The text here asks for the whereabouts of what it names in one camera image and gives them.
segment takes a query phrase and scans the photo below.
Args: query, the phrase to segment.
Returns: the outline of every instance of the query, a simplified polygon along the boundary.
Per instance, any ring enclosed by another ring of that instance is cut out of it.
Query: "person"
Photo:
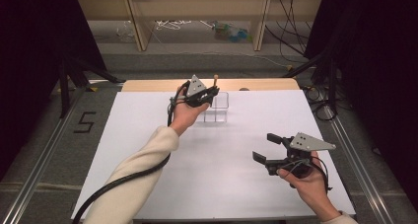
[[[177,104],[174,109],[173,122],[169,126],[159,126],[145,146],[115,168],[106,183],[160,164],[178,148],[179,137],[208,108],[209,104],[197,108],[192,108],[185,103]],[[132,223],[133,218],[152,192],[161,173],[162,169],[106,192],[92,204],[83,223]],[[356,223],[347,214],[338,212],[331,204],[324,191],[321,174],[313,171],[308,177],[297,179],[285,170],[278,170],[278,175],[295,186],[302,200],[314,211],[320,221],[324,221],[326,224]]]

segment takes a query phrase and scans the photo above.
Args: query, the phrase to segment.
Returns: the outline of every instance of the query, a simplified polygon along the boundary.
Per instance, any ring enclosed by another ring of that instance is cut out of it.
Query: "human hand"
[[[312,151],[311,155],[313,163],[321,167],[317,152]],[[312,168],[311,172],[301,179],[284,169],[279,169],[277,174],[296,188],[301,199],[313,210],[320,221],[328,221],[341,215],[326,195],[322,173],[317,169]]]
[[[200,107],[193,108],[184,103],[183,100],[177,100],[174,109],[174,119],[170,127],[175,130],[178,136],[181,136],[193,123],[197,117],[209,108],[209,104],[205,103]]]

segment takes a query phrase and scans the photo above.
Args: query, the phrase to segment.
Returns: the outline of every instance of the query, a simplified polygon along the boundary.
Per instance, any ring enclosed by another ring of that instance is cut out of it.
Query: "person's right arm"
[[[321,167],[317,152],[312,152],[313,162]],[[302,179],[292,173],[279,169],[277,174],[296,188],[301,199],[313,210],[323,224],[354,224],[357,223],[346,213],[339,212],[326,195],[322,174],[317,169]]]

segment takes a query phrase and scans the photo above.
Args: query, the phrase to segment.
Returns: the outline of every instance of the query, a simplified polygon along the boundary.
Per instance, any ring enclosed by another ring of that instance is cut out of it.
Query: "white table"
[[[314,216],[297,192],[252,160],[252,151],[267,159],[284,159],[283,145],[266,140],[304,132],[321,138],[300,90],[229,91],[228,121],[197,122],[180,138],[180,147],[135,219],[143,221],[225,221],[294,219]],[[174,92],[119,93],[116,96],[92,167],[75,207],[102,187],[124,158],[167,123]],[[319,152],[329,171],[331,201],[355,214],[327,151]]]

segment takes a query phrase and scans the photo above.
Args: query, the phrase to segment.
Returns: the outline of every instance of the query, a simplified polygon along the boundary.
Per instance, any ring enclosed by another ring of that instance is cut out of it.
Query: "floor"
[[[208,26],[213,23],[161,23],[154,29],[147,50],[139,52],[129,31],[127,35],[123,32],[125,25],[129,26],[129,23],[89,22],[107,70],[121,79],[186,79],[195,73],[205,78],[211,77],[214,71],[219,72],[220,80],[222,77],[281,77],[289,68],[307,61],[296,50],[304,50],[300,40],[306,42],[312,23],[298,23],[297,33],[304,36],[300,38],[295,37],[294,29],[289,26],[287,30],[292,34],[283,33],[280,27],[283,28],[285,23],[269,23],[261,51],[253,51],[247,39],[232,42],[217,36]],[[228,24],[247,28],[244,22]],[[296,50],[280,43],[277,37]],[[313,72],[314,68],[311,68],[296,77],[301,88],[313,85]],[[87,76],[91,80],[102,80],[91,73],[87,73]],[[120,89],[121,85],[103,82],[94,84],[88,90],[72,90],[73,108],[71,116],[65,121],[59,118],[59,87],[52,91],[49,105],[33,136],[0,183],[2,219],[6,218],[10,208],[13,209],[12,204],[20,204],[23,212],[17,215],[19,223],[71,222],[75,202],[101,139],[115,94]],[[318,85],[314,90],[308,90],[307,99],[314,101],[316,97],[325,97],[326,89],[327,85]],[[323,139],[341,147],[330,154],[355,205],[358,222],[418,223],[416,210],[384,159],[379,156],[379,151],[373,150],[373,141],[357,118],[355,109],[351,108],[349,100],[344,96],[343,87],[338,88],[337,97],[341,99],[337,107],[337,118],[333,121],[323,120],[329,116],[325,107],[318,111],[316,121]],[[93,125],[89,127],[81,124],[82,117],[93,121]],[[56,136],[57,129],[62,131]],[[50,154],[42,153],[45,148],[49,148]],[[44,164],[37,163],[39,157],[45,158]],[[35,167],[42,167],[43,170],[37,180],[32,181],[33,191],[28,192],[30,198],[19,202],[18,195],[25,188],[25,184],[28,184],[28,178],[32,176]],[[287,223],[311,224],[318,221],[307,218],[289,220]]]

